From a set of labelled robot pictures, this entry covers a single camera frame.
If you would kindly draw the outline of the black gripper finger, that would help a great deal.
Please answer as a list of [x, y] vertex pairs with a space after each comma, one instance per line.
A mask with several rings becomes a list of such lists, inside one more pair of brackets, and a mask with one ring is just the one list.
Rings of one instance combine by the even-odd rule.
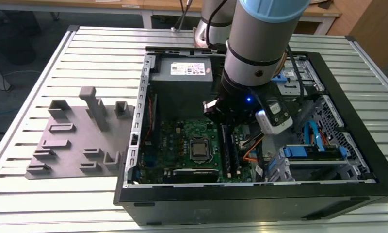
[[229, 125], [227, 111], [219, 99], [203, 102], [203, 115], [218, 125]]

